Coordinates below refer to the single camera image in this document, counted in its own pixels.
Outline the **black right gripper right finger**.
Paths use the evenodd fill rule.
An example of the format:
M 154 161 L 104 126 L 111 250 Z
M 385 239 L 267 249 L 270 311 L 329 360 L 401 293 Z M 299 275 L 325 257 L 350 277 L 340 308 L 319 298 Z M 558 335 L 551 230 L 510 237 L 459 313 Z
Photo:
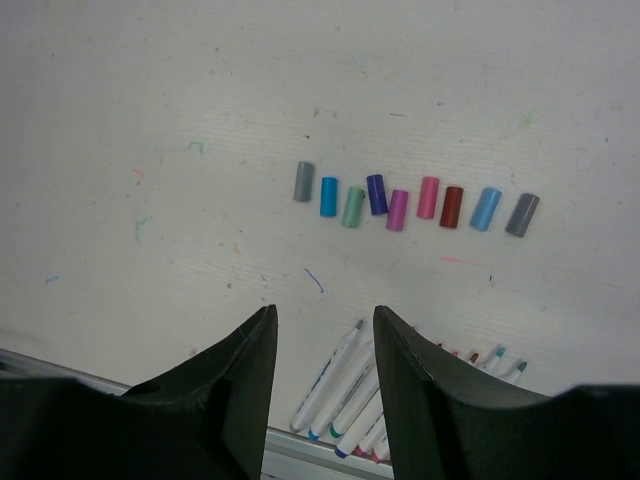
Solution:
M 453 356 L 386 306 L 373 330 L 395 478 L 638 478 L 638 386 L 546 397 Z

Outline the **magenta pen cap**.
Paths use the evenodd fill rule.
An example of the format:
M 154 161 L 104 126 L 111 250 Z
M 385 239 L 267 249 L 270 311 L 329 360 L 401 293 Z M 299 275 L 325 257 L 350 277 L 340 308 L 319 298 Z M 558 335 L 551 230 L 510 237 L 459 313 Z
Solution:
M 408 191 L 400 189 L 392 191 L 386 221 L 387 230 L 393 232 L 401 232 L 404 230 L 408 203 Z

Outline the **pink capped white marker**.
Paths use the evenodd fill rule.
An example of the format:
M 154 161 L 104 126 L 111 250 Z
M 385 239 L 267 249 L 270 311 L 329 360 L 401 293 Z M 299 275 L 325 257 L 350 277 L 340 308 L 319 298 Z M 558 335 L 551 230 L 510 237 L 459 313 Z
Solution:
M 371 451 L 371 458 L 376 464 L 390 460 L 390 447 L 387 434 L 374 446 Z

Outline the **dark red pen cap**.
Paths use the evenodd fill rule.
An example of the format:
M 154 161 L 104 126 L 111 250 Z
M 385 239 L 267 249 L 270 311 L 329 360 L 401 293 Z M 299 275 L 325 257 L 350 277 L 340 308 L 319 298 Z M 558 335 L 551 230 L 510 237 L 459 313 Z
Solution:
M 448 186 L 445 191 L 439 225 L 442 228 L 456 229 L 458 227 L 464 189 L 459 186 Z

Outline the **green pen cap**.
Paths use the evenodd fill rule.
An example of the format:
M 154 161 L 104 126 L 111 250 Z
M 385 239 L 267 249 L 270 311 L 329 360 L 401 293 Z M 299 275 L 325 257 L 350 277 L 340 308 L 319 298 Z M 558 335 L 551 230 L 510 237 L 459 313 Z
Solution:
M 355 229 L 359 226 L 364 199 L 365 191 L 363 188 L 357 186 L 349 188 L 341 221 L 343 227 Z

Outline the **pink pen cap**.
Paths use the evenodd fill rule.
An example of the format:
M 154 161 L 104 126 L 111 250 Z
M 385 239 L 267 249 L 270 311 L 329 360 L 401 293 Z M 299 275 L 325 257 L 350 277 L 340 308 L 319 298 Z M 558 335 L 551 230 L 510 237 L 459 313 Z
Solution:
M 418 218 L 432 220 L 435 218 L 440 179 L 425 176 L 421 182 L 416 215 Z

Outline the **purple pen cap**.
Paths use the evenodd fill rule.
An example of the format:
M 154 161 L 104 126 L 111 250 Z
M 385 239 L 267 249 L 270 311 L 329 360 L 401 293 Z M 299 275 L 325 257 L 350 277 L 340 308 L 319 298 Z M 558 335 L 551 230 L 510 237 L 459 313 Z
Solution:
M 371 214 L 381 216 L 388 214 L 388 203 L 384 177 L 381 174 L 373 174 L 366 177 L 367 190 Z

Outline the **purple capped white marker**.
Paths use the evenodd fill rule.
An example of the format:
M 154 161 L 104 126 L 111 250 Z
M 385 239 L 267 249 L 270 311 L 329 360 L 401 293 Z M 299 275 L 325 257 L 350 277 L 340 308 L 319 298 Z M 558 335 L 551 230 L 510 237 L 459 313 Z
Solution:
M 335 455 L 341 459 L 352 455 L 369 428 L 381 419 L 384 420 L 382 410 L 370 413 L 362 411 L 334 448 Z

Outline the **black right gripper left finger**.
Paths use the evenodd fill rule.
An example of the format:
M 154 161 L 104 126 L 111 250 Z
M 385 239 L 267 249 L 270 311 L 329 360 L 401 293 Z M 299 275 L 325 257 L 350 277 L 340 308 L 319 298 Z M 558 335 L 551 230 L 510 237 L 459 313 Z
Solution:
M 2 478 L 259 478 L 277 338 L 268 305 L 122 395 L 69 377 L 3 380 Z

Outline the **green capped white marker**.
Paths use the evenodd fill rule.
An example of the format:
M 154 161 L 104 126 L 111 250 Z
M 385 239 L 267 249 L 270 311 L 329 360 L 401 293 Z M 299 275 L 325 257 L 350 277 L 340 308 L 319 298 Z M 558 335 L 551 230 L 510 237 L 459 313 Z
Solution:
M 329 428 L 330 435 L 333 438 L 343 436 L 378 390 L 377 368 L 373 367 L 332 421 Z

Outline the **grey pen cap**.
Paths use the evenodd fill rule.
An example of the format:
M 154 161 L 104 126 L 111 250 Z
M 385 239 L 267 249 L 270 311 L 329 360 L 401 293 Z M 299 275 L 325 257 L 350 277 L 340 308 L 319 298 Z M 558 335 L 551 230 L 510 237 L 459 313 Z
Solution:
M 523 193 L 512 211 L 506 224 L 505 232 L 522 238 L 525 236 L 529 225 L 535 215 L 540 198 L 532 193 Z
M 306 203 L 311 200 L 315 165 L 311 162 L 300 161 L 296 168 L 293 200 Z

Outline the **magenta capped white marker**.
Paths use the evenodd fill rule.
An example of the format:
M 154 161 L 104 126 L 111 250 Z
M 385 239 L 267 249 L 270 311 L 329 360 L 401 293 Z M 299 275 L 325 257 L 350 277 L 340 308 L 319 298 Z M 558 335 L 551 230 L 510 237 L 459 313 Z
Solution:
M 356 446 L 354 453 L 357 456 L 370 455 L 374 447 L 380 443 L 385 435 L 386 426 L 384 420 L 381 419 L 378 423 L 369 428 L 362 440 Z

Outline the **light blue pen cap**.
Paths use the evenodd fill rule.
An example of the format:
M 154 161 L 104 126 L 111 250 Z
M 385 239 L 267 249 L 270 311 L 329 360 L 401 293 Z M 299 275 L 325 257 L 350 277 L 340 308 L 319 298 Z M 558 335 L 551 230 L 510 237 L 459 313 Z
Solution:
M 470 226 L 478 231 L 487 231 L 501 198 L 502 192 L 499 189 L 493 187 L 484 188 L 471 216 Z

